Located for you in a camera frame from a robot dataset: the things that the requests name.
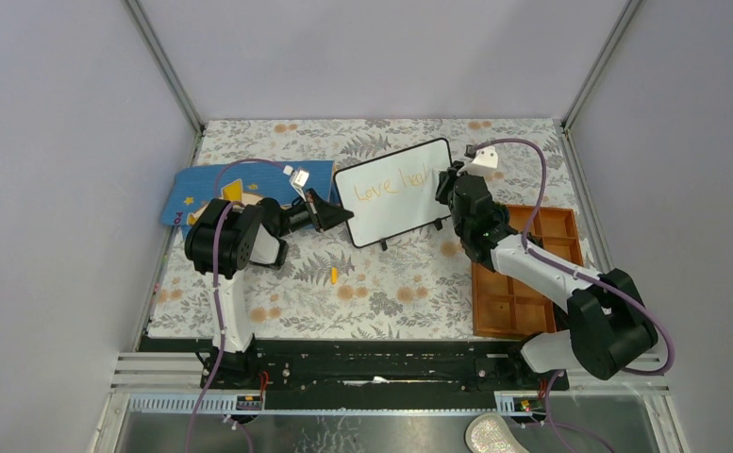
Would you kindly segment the small black-framed whiteboard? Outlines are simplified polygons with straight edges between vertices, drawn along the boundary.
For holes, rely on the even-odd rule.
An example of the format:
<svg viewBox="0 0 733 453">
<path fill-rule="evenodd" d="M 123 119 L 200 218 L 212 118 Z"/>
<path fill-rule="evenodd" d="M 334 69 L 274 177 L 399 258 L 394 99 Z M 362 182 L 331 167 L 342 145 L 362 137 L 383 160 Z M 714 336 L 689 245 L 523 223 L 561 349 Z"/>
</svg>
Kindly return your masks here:
<svg viewBox="0 0 733 453">
<path fill-rule="evenodd" d="M 450 215 L 435 199 L 439 173 L 452 164 L 449 142 L 438 138 L 370 159 L 333 176 L 356 248 L 381 243 Z"/>
</svg>

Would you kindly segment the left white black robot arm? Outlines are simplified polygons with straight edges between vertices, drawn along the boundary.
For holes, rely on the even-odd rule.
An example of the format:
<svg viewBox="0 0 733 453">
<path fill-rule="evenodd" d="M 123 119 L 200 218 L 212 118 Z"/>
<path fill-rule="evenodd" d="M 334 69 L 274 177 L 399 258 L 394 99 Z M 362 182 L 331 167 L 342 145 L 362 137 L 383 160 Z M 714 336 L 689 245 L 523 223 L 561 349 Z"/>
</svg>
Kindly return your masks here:
<svg viewBox="0 0 733 453">
<path fill-rule="evenodd" d="M 186 258 L 212 288 L 214 334 L 211 371 L 238 388 L 258 378 L 255 333 L 246 312 L 243 278 L 249 265 L 280 269 L 289 245 L 285 237 L 312 227 L 324 232 L 354 218 L 309 189 L 284 207 L 266 197 L 254 204 L 212 199 L 192 224 L 184 242 Z"/>
</svg>

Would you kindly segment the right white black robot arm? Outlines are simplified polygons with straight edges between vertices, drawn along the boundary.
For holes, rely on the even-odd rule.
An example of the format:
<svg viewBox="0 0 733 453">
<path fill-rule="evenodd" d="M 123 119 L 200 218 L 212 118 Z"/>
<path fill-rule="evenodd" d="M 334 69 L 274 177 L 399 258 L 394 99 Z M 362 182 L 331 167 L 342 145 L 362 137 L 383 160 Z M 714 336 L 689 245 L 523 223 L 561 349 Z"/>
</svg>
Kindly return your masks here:
<svg viewBox="0 0 733 453">
<path fill-rule="evenodd" d="M 483 268 L 514 278 L 566 314 L 566 329 L 520 341 L 507 364 L 508 379 L 529 389 L 545 373 L 582 369 L 608 380 L 658 344 L 655 323 L 642 313 L 638 289 L 627 273 L 597 273 L 539 247 L 508 223 L 483 177 L 455 162 L 440 172 L 435 199 L 451 213 L 465 254 Z"/>
</svg>

